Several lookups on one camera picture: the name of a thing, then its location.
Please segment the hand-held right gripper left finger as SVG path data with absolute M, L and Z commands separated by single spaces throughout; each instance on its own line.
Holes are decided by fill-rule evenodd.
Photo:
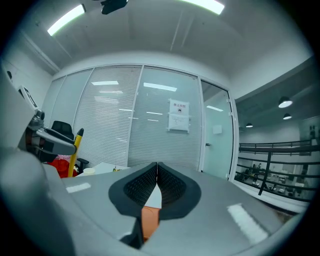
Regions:
M 64 178 L 80 209 L 116 240 L 139 249 L 144 244 L 142 209 L 157 184 L 157 163 Z

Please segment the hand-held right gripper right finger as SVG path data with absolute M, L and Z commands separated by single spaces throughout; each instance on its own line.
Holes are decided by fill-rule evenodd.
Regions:
M 149 256 L 257 256 L 282 223 L 233 183 L 158 163 L 159 225 L 141 251 Z

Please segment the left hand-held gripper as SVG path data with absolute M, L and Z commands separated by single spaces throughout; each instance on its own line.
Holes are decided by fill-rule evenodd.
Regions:
M 53 155 L 73 155 L 74 141 L 59 132 L 42 128 L 45 113 L 23 85 L 14 87 L 8 72 L 0 63 L 0 149 L 16 148 L 25 130 L 37 131 L 44 139 L 42 150 Z

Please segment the yellow utility knife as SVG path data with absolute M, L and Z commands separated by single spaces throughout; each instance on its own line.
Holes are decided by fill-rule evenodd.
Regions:
M 74 172 L 74 166 L 76 164 L 76 160 L 77 160 L 77 153 L 81 144 L 81 140 L 84 134 L 84 129 L 81 128 L 76 137 L 75 137 L 75 141 L 74 141 L 74 146 L 75 146 L 75 153 L 73 155 L 70 156 L 70 162 L 69 162 L 69 168 L 68 168 L 68 178 L 72 178 L 73 177 L 73 172 Z

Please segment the orange wooden box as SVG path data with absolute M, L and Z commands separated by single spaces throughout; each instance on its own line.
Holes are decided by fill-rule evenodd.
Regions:
M 145 206 L 141 211 L 141 225 L 144 242 L 146 242 L 159 226 L 160 208 Z

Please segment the black office chair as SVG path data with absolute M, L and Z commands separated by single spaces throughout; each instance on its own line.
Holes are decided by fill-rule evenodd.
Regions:
M 55 120 L 51 126 L 51 129 L 66 136 L 67 138 L 69 138 L 71 140 L 75 139 L 71 125 L 66 122 Z M 76 167 L 77 173 L 82 174 L 83 170 L 85 169 L 85 167 L 88 163 L 89 163 L 89 161 L 78 157 L 75 162 L 75 167 Z

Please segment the red cloth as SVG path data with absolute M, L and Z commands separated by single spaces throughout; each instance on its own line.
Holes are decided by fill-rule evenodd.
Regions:
M 56 168 L 60 178 L 68 177 L 70 163 L 66 159 L 54 159 L 52 162 L 48 162 L 47 164 Z

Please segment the frosted glass door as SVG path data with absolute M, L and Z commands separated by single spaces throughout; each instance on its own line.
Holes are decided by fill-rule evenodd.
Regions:
M 204 162 L 202 171 L 227 180 L 230 175 L 234 125 L 231 101 L 227 90 L 201 81 L 204 110 Z M 222 125 L 221 134 L 213 134 L 213 126 Z

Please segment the black metal railing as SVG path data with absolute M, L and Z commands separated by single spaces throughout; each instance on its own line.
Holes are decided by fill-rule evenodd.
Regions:
M 320 144 L 240 143 L 234 180 L 258 196 L 310 203 L 320 186 Z

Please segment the white paper notice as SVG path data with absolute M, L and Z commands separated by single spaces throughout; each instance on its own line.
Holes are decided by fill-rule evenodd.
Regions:
M 170 98 L 167 130 L 183 131 L 189 133 L 190 103 Z

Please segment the ceiling tube light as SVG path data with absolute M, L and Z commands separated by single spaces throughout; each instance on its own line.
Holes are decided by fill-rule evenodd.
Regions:
M 54 24 L 51 25 L 50 28 L 47 29 L 47 32 L 50 36 L 56 34 L 60 29 L 62 29 L 65 25 L 83 15 L 86 12 L 83 4 L 79 4 L 69 12 L 60 17 Z
M 225 8 L 225 6 L 222 3 L 220 3 L 216 0 L 181 0 L 181 1 L 202 7 L 202 8 L 204 8 L 208 11 L 211 11 L 217 15 L 220 15 Z

